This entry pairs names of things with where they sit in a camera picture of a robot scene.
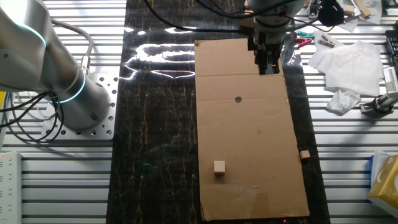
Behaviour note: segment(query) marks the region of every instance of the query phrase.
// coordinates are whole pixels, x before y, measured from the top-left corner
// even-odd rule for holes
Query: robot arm
[[[284,1],[248,0],[248,9],[256,12]],[[294,17],[303,8],[304,3],[305,0],[292,1],[254,17],[254,39],[249,39],[248,48],[254,51],[260,75],[280,72],[278,60],[284,33],[290,24],[289,18]],[[343,23],[344,11],[336,0],[323,0],[318,19],[325,26],[335,26]]]
[[[109,110],[110,97],[92,81],[56,35],[41,0],[0,0],[0,91],[51,91],[64,125],[84,130]]]

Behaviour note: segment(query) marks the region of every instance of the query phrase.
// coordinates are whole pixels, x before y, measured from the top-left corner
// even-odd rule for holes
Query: tissue paper
[[[308,64],[325,73],[326,87],[346,88],[360,95],[380,94],[382,64],[371,44],[358,41],[353,45],[317,52]]]
[[[371,11],[371,15],[367,19],[364,19],[362,16],[360,16],[359,18],[379,25],[381,20],[381,0],[362,0],[362,1],[366,5],[366,7],[368,7],[369,11]]]
[[[343,115],[360,101],[361,97],[359,97],[359,95],[351,91],[342,92],[341,90],[338,90],[326,105],[326,109]]]

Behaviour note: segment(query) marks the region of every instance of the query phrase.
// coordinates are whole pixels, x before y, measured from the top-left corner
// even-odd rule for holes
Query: cardboard box flap
[[[284,77],[258,75],[246,41],[195,46],[202,218],[307,216]],[[224,175],[214,161],[225,161]]]
[[[254,52],[248,51],[247,39],[196,41],[195,71],[201,76],[258,75]]]

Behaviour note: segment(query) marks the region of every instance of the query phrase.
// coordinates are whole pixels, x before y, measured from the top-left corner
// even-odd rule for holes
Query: wooden block
[[[214,161],[214,174],[223,175],[225,173],[225,161]]]
[[[300,152],[300,158],[301,159],[309,159],[310,158],[310,151],[301,151]]]
[[[361,11],[361,16],[363,18],[367,18],[371,15],[371,11],[369,11],[368,7],[366,7],[365,3],[363,3],[362,0],[354,0],[354,2]]]
[[[350,6],[350,5],[344,5],[344,14],[347,16],[351,16],[354,14],[355,11],[355,6]]]

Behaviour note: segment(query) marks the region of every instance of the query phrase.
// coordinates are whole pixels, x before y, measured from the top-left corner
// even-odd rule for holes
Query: black marble surface
[[[216,1],[228,11],[243,0]],[[153,0],[168,21],[237,28],[194,0]],[[238,34],[183,32],[161,23],[142,0],[128,0],[106,223],[202,223],[193,43]],[[222,223],[330,223],[300,55],[287,34],[282,53],[310,217]]]

